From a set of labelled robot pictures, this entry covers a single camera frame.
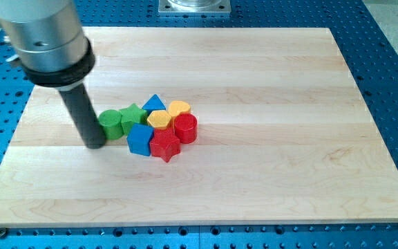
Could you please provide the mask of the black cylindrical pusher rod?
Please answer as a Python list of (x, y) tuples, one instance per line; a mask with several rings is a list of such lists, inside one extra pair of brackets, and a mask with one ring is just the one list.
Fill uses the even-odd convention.
[(59, 94), (84, 145), (89, 149), (103, 147), (106, 143), (106, 136), (85, 86), (80, 84), (71, 90), (60, 91)]

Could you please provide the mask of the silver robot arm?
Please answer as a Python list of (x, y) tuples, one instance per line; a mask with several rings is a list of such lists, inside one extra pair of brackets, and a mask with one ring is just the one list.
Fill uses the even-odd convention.
[(0, 0), (0, 25), (15, 55), (8, 59), (37, 86), (56, 89), (89, 149), (106, 143), (84, 78), (95, 65), (73, 0)]

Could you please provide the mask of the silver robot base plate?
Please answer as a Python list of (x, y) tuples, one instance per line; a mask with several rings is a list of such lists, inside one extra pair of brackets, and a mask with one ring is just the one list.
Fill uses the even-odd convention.
[(159, 0), (160, 14), (229, 14), (230, 0)]

